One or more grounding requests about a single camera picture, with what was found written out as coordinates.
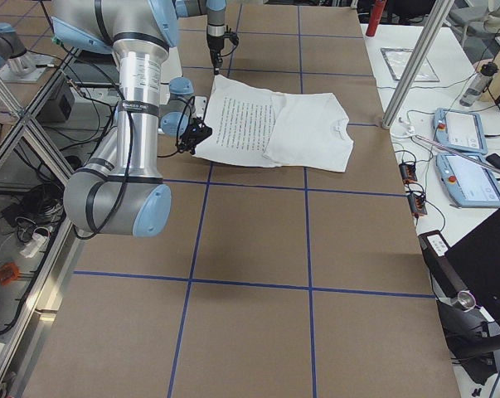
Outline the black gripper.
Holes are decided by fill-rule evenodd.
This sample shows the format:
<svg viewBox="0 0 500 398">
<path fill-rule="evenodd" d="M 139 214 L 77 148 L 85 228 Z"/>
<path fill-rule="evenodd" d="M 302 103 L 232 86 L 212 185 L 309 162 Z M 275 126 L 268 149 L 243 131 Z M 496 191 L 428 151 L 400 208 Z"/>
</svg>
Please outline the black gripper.
<svg viewBox="0 0 500 398">
<path fill-rule="evenodd" d="M 238 35 L 227 25 L 207 25 L 206 41 L 211 55 L 214 75 L 220 74 L 220 69 L 222 67 L 221 52 L 225 47 L 225 40 L 229 40 L 234 48 L 238 47 Z"/>
<path fill-rule="evenodd" d="M 212 136 L 212 128 L 201 118 L 191 118 L 182 133 L 177 134 L 177 153 L 196 154 L 197 146 Z"/>
</svg>

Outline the third silver robot arm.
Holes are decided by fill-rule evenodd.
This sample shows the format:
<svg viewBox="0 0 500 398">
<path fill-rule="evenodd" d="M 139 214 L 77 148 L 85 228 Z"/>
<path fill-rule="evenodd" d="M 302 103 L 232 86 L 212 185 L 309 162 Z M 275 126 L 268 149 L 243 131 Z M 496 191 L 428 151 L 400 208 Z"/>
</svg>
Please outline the third silver robot arm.
<svg viewBox="0 0 500 398">
<path fill-rule="evenodd" d="M 16 30 L 0 22 L 0 77 L 11 83 L 35 83 L 55 66 L 53 56 L 31 53 Z"/>
</svg>

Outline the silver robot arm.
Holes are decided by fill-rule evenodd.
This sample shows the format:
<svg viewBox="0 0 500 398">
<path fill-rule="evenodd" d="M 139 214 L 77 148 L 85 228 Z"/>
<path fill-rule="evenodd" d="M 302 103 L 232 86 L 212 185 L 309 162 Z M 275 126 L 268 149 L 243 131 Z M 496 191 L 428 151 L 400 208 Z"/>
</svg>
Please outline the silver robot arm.
<svg viewBox="0 0 500 398">
<path fill-rule="evenodd" d="M 226 25 L 225 0 L 173 1 L 177 17 L 206 16 L 206 43 L 214 75 L 219 75 L 223 60 L 239 45 L 239 37 Z"/>
<path fill-rule="evenodd" d="M 66 183 L 63 204 L 81 239 L 151 237 L 167 223 L 172 193 L 157 169 L 163 64 L 179 44 L 178 21 L 204 1 L 57 1 L 55 36 L 113 56 L 119 70 L 116 125 Z"/>
</svg>

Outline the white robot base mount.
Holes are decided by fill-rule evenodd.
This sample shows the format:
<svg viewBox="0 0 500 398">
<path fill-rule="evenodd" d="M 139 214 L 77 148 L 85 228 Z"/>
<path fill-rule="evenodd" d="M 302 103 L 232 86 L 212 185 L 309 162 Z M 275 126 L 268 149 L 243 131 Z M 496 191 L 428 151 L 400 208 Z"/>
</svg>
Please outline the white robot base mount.
<svg viewBox="0 0 500 398">
<path fill-rule="evenodd" d="M 195 94 L 192 82 L 183 76 L 178 49 L 169 49 L 162 65 L 159 133 L 175 137 L 195 119 L 203 119 L 207 97 Z"/>
</svg>

